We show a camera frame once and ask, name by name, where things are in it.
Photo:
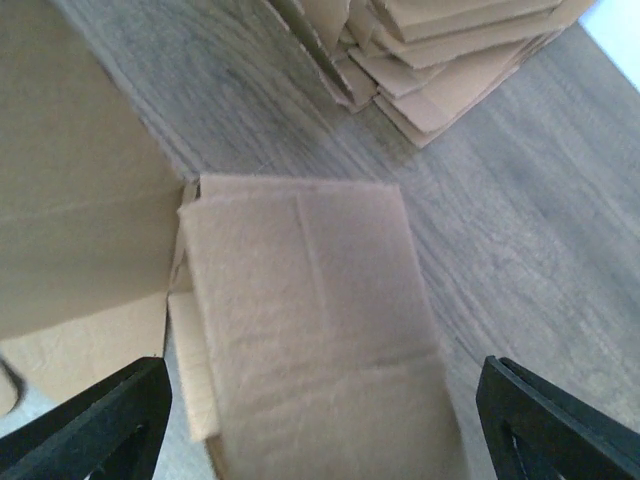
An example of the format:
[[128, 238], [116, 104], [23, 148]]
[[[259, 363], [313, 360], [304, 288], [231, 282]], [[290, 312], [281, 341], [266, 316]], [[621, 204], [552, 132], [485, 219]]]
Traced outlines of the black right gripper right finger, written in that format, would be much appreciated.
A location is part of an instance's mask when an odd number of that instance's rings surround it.
[[499, 479], [637, 479], [639, 434], [508, 358], [488, 356], [476, 392]]

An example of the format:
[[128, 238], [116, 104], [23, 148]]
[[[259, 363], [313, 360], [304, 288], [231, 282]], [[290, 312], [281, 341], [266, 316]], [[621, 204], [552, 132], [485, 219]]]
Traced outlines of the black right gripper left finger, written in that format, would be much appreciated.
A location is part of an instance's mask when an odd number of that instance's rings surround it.
[[143, 357], [1, 439], [3, 479], [151, 479], [172, 404]]

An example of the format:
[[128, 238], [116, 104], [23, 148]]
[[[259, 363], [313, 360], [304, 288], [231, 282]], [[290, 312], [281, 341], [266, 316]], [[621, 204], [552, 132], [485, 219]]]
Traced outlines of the brown cardboard box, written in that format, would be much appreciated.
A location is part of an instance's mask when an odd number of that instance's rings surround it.
[[227, 479], [464, 479], [399, 190], [186, 188], [47, 1], [1, 5], [1, 349], [58, 401], [172, 320]]

